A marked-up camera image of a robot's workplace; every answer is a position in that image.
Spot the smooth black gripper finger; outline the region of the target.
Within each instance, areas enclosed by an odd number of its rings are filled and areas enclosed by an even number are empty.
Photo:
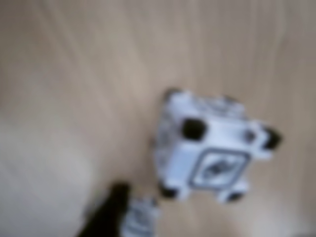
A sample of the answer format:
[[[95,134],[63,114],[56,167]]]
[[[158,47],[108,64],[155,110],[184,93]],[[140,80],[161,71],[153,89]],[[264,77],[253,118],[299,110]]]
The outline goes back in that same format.
[[[120,225],[127,212],[131,185],[125,181],[113,183],[100,207],[81,229],[82,237],[119,237]]]

